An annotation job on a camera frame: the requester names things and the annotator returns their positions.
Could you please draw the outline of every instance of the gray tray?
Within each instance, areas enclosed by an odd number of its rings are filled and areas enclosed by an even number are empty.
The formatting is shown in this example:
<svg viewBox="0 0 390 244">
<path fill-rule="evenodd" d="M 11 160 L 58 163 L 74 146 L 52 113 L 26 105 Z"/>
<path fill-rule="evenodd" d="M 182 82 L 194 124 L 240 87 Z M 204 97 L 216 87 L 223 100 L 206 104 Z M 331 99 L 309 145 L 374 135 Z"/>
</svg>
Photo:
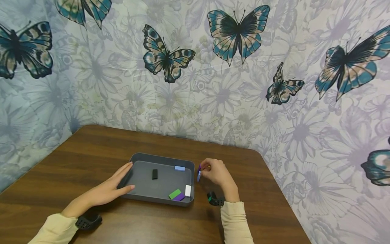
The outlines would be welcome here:
<svg viewBox="0 0 390 244">
<path fill-rule="evenodd" d="M 194 199 L 195 165 L 191 161 L 172 159 L 146 153 L 134 154 L 130 161 L 133 167 L 119 183 L 118 188 L 135 185 L 135 189 L 124 198 L 164 203 L 187 207 Z M 185 171 L 176 171 L 175 166 L 185 167 Z M 157 169 L 158 179 L 152 180 L 152 170 Z M 169 194 L 179 189 L 185 193 L 186 185 L 191 186 L 191 197 L 181 201 L 173 201 Z"/>
</svg>

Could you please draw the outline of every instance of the floral wallpaper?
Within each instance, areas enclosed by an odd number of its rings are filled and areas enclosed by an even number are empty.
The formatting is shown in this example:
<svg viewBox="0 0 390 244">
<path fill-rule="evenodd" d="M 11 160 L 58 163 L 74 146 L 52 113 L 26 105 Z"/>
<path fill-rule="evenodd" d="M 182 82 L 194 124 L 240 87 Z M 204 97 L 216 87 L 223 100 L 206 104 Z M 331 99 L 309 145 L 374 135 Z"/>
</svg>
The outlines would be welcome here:
<svg viewBox="0 0 390 244">
<path fill-rule="evenodd" d="M 0 24 L 0 191 L 99 124 L 254 149 L 312 243 L 390 240 L 389 1 L 14 0 Z"/>
</svg>

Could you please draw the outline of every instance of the sleeve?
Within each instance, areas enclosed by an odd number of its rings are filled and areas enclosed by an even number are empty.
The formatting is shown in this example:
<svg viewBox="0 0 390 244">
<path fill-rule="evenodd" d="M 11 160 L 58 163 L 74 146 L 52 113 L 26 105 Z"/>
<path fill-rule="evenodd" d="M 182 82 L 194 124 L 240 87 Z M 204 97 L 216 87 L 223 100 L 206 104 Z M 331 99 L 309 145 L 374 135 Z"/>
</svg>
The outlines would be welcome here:
<svg viewBox="0 0 390 244">
<path fill-rule="evenodd" d="M 78 230 L 77 218 L 50 215 L 38 234 L 28 244 L 68 244 Z"/>
<path fill-rule="evenodd" d="M 246 221 L 244 203 L 225 202 L 221 208 L 225 244 L 254 244 Z"/>
</svg>

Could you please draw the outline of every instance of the wooden table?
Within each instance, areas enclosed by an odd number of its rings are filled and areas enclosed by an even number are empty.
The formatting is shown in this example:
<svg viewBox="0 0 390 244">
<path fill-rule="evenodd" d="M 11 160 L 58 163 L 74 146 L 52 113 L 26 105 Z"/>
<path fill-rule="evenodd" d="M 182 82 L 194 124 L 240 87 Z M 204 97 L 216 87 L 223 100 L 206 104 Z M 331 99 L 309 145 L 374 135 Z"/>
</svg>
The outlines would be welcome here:
<svg viewBox="0 0 390 244">
<path fill-rule="evenodd" d="M 0 243 L 27 243 L 46 217 L 109 178 L 136 152 L 190 160 L 224 161 L 245 203 L 255 243 L 309 243 L 264 160 L 254 150 L 97 125 L 81 128 L 0 195 Z M 79 231 L 75 244 L 223 243 L 218 207 L 206 194 L 207 179 L 195 184 L 188 208 L 118 198 L 97 207 L 103 223 Z"/>
</svg>

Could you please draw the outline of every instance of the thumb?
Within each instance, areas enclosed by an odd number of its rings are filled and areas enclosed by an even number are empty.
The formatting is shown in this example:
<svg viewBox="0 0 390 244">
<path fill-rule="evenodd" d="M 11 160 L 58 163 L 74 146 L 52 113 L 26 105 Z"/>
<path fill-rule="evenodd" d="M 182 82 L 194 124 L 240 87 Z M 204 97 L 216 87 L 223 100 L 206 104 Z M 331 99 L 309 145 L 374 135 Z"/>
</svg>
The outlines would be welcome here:
<svg viewBox="0 0 390 244">
<path fill-rule="evenodd" d="M 203 177 L 206 177 L 207 179 L 209 179 L 210 173 L 211 172 L 208 171 L 208 170 L 203 170 L 203 171 L 200 172 L 200 175 L 203 176 Z"/>
<path fill-rule="evenodd" d="M 117 189 L 115 191 L 115 193 L 117 194 L 117 196 L 125 195 L 126 193 L 129 193 L 132 190 L 134 190 L 134 188 L 135 188 L 135 185 L 127 185 L 123 188 Z"/>
</svg>

